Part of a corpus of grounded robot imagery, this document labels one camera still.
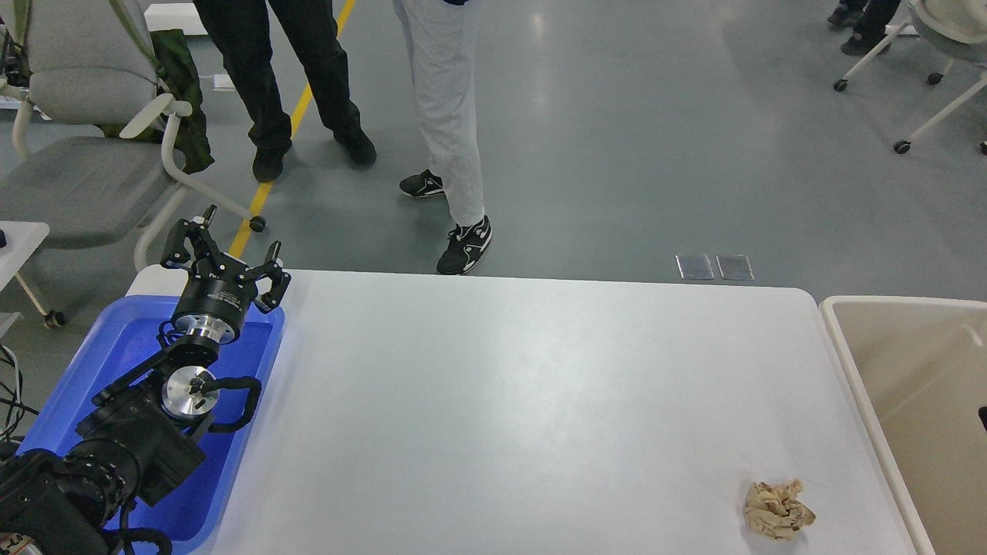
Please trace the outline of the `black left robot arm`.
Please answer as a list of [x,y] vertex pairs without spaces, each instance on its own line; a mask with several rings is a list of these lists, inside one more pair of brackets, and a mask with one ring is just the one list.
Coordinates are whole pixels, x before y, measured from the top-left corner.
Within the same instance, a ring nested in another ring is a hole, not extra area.
[[4,554],[133,554],[137,543],[173,552],[162,530],[132,527],[138,501],[152,506],[205,460],[200,439],[251,424],[261,400],[257,377],[217,377],[222,345],[237,341],[250,306],[281,306],[291,274],[281,242],[248,266],[211,236],[216,207],[170,229],[160,263],[186,271],[160,350],[95,394],[64,456],[30,449],[2,464]]

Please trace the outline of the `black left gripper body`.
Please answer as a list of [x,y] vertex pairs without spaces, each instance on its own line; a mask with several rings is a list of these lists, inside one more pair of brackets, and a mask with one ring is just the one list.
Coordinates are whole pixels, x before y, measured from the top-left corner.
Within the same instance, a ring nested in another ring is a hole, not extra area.
[[170,323],[184,336],[209,338],[219,345],[236,341],[258,294],[256,284],[202,274],[188,268],[188,279]]

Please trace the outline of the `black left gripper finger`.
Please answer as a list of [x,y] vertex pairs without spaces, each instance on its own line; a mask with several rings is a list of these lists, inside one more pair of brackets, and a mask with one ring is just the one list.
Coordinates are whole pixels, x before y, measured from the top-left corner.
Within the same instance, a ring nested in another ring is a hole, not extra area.
[[223,277],[226,255],[211,235],[211,221],[217,210],[209,205],[201,217],[180,219],[168,233],[160,264],[186,271],[189,278]]
[[[268,247],[267,257],[264,263],[257,267],[247,267],[244,270],[244,291],[247,292],[247,299],[262,314],[268,314],[281,306],[287,288],[291,284],[292,275],[287,273],[279,254],[281,253],[282,242],[275,241]],[[260,292],[258,282],[267,280],[269,289]]]

